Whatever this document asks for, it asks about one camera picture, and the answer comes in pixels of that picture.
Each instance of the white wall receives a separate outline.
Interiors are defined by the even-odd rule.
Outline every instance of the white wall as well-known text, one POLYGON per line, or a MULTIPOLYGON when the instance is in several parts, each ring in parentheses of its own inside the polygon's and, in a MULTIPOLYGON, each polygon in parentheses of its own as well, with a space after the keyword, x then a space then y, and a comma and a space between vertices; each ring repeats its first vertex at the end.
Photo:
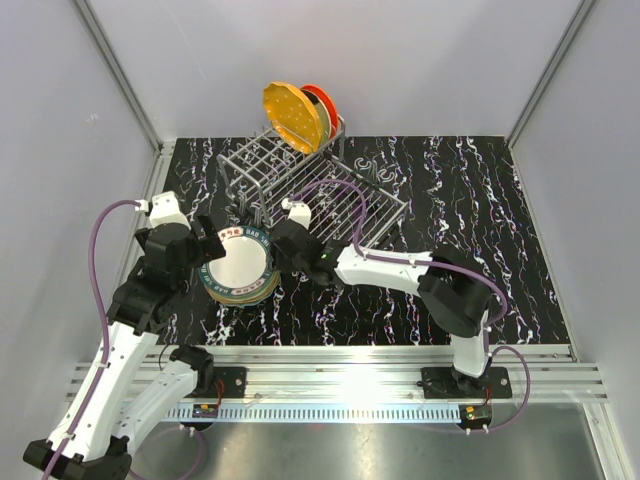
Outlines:
POLYGON ((158 134, 249 135, 273 80, 352 135, 506 135, 578 0, 90 0, 158 134))
POLYGON ((640 475, 640 3, 599 2, 516 145, 579 356, 640 475))
MULTIPOLYGON (((66 0, 0 2, 0 477, 45 438, 99 321, 89 232, 112 201, 138 198, 153 156, 66 0)), ((114 286, 133 214, 105 222, 98 272, 114 286)))

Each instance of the black marble surface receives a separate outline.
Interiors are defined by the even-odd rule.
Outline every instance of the black marble surface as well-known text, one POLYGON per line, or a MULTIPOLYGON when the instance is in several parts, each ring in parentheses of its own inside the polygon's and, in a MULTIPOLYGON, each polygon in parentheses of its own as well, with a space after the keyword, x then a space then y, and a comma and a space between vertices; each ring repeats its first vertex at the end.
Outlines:
MULTIPOLYGON (((228 226, 217 154, 240 139, 179 139, 165 184, 184 213, 228 226)), ((375 159, 394 172, 386 188, 410 201, 395 248, 452 243, 509 298, 493 343, 569 343, 540 244, 505 142, 500 137, 348 138, 347 163, 375 159)), ((168 343, 207 345, 440 345, 447 335, 420 299, 377 287, 325 288, 283 275, 274 295, 250 308, 221 307, 197 274, 171 317, 168 343)), ((493 310, 498 309, 497 301, 493 310)))

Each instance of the metal floor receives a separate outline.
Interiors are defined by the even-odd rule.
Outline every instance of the metal floor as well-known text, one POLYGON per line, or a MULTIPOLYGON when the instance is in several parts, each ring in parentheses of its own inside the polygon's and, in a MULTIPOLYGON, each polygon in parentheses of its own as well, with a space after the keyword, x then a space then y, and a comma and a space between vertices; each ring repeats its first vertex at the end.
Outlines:
MULTIPOLYGON (((167 428, 176 431, 134 460, 149 480, 180 478, 196 457, 197 440, 175 424, 156 431, 167 428)), ((204 435, 207 456, 193 480, 604 479, 579 405, 530 405, 488 436, 438 425, 251 423, 220 423, 204 435)))

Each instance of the plate rim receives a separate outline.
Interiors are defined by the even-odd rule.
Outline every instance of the plate rim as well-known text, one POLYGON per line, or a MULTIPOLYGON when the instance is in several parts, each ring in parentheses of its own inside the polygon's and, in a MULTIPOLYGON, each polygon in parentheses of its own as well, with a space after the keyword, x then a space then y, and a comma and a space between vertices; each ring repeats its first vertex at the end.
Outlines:
POLYGON ((215 278, 213 277, 213 274, 211 273, 210 269, 209 269, 209 265, 212 262, 215 262, 216 260, 211 260, 210 262, 206 262, 204 265, 200 266, 198 268, 198 276, 200 277, 200 280, 202 281, 202 283, 204 284, 204 286, 209 289, 212 290, 216 293, 216 295, 220 295, 221 297, 225 297, 225 298, 229 298, 229 299, 235 299, 235 300, 239 300, 241 299, 243 296, 250 296, 251 294, 255 293, 255 291, 257 289, 259 289, 260 287, 262 287, 262 285, 266 284, 271 277, 274 274, 274 270, 271 268, 270 266, 270 262, 269 259, 271 257, 271 240, 269 238, 269 236, 263 232, 262 230, 259 230, 257 228, 251 227, 249 225, 237 225, 237 226, 233 226, 233 227, 227 227, 227 228, 223 228, 222 230, 220 230, 218 232, 218 236, 220 236, 221 234, 224 235, 224 233, 228 230, 235 230, 235 229, 241 229, 242 233, 240 235, 235 234, 233 238, 237 237, 237 236, 246 236, 251 238, 252 240, 255 240, 265 251, 266 254, 266 258, 267 258, 267 262, 265 265, 265 269, 262 272, 262 274, 260 275, 260 277, 253 283, 249 284, 249 285, 245 285, 243 287, 239 287, 239 288, 231 288, 231 287, 227 287, 225 285, 222 285, 220 283, 218 283, 215 278), (254 289, 248 290, 247 292, 243 292, 243 293, 237 293, 234 294, 232 293, 233 291, 237 291, 237 290, 244 290, 247 288, 252 287, 253 285, 255 285, 256 283, 260 282, 260 280, 264 280, 264 282, 262 284, 260 284, 259 286, 257 286, 254 289))

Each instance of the dish rack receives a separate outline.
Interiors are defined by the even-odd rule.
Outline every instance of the dish rack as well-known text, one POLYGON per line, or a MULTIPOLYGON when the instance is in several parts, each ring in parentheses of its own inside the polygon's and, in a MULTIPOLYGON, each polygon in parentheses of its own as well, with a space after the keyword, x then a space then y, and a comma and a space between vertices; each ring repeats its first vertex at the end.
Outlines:
MULTIPOLYGON (((388 239, 404 220, 407 202, 387 192, 375 161, 356 162, 356 170, 344 162, 345 123, 318 151, 305 155, 289 147, 272 127, 231 145, 218 155, 225 192, 232 211, 244 222, 269 231, 287 212, 282 201, 311 182, 325 179, 348 181, 364 192, 367 216, 360 243, 372 248, 388 239), (338 155, 334 155, 335 146, 338 155)), ((309 230, 320 241, 352 240, 360 216, 360 199, 343 185, 324 184, 303 198, 311 208, 309 230)))

